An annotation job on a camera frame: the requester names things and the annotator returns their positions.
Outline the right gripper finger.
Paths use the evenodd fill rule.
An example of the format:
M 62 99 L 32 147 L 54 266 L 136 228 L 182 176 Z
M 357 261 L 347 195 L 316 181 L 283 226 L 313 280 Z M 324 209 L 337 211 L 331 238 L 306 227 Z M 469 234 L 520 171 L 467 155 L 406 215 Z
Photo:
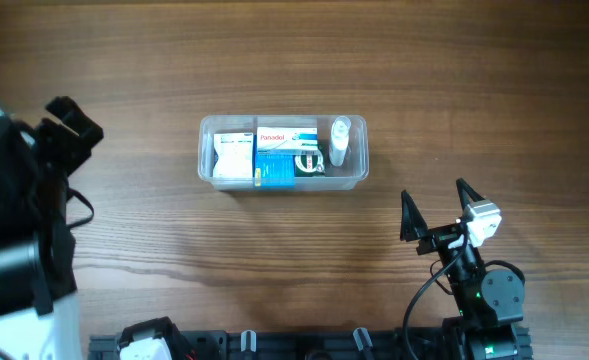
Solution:
M 463 178 L 456 180 L 456 187 L 462 209 L 465 209 L 471 203 L 484 200 L 484 197 L 476 192 Z
M 425 237 L 428 226 L 410 194 L 403 190 L 401 193 L 402 216 L 400 239 L 415 241 Z

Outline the clear plastic container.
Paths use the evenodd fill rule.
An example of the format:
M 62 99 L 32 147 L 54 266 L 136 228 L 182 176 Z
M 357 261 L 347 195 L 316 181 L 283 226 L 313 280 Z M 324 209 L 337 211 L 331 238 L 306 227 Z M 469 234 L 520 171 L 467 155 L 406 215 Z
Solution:
M 349 145 L 341 167 L 329 159 L 330 132 L 338 116 L 351 120 Z M 254 184 L 255 156 L 258 127 L 316 128 L 318 148 L 323 149 L 325 175 L 323 177 L 296 177 L 292 188 L 259 188 Z M 215 178 L 214 135 L 217 133 L 252 133 L 254 135 L 253 176 L 251 178 Z M 219 191 L 328 191 L 350 190 L 364 180 L 369 172 L 368 134 L 365 119 L 358 115 L 210 115 L 202 119 L 199 136 L 199 177 Z

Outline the clear spray bottle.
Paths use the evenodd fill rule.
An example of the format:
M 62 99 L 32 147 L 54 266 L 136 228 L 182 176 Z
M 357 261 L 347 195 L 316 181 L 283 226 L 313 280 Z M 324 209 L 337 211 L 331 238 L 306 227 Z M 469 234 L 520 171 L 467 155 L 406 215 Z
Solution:
M 351 120 L 347 116 L 338 116 L 331 127 L 329 159 L 333 166 L 341 167 L 349 145 Z

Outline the green Zam-Buk box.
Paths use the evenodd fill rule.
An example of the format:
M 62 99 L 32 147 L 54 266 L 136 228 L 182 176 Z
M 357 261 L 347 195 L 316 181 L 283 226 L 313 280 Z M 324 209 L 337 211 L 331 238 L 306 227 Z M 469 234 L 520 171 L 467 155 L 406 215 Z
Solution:
M 294 169 L 296 177 L 323 177 L 325 175 L 323 149 L 319 147 L 310 155 L 296 155 Z

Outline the blue VapoDrops box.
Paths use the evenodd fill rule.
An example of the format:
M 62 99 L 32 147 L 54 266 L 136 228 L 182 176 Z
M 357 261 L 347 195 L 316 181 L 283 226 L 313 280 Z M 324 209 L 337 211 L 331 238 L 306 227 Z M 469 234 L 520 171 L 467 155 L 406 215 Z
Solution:
M 255 156 L 254 184 L 259 188 L 294 187 L 294 156 L 257 154 Z

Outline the white Panadol box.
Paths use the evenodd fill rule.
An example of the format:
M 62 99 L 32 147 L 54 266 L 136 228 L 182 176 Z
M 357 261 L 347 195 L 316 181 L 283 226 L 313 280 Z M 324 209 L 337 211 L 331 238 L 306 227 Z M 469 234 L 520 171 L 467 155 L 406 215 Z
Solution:
M 317 150 L 318 131 L 316 128 L 257 128 L 257 151 L 259 153 L 304 155 Z

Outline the white Hansaplast plaster box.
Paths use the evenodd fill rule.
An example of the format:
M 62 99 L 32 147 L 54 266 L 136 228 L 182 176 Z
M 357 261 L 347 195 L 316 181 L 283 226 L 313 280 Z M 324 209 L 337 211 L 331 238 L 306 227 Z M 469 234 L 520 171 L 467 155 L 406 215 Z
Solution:
M 215 178 L 251 178 L 253 176 L 254 135 L 217 133 L 214 135 Z

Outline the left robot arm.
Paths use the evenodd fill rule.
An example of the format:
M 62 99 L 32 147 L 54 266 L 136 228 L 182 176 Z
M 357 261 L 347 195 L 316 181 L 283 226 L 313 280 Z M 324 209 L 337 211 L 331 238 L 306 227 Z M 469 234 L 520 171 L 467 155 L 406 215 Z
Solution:
M 87 199 L 68 178 L 103 129 L 67 96 L 32 127 L 0 106 L 0 359 L 80 359 L 73 229 L 67 204 Z

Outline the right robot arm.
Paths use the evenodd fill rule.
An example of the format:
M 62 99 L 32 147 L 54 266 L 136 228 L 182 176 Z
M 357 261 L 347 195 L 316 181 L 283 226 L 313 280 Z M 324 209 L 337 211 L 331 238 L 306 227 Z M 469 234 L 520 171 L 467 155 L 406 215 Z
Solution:
M 436 253 L 441 268 L 410 301 L 402 323 L 408 359 L 531 359 L 533 349 L 524 319 L 524 273 L 503 260 L 485 261 L 480 247 L 493 237 L 502 221 L 501 210 L 476 192 L 464 179 L 456 180 L 462 214 L 454 223 L 430 228 L 406 191 L 401 193 L 400 239 L 416 241 L 418 255 Z M 459 315 L 443 320 L 428 339 L 409 326 L 410 316 L 423 294 L 444 278 L 446 292 Z

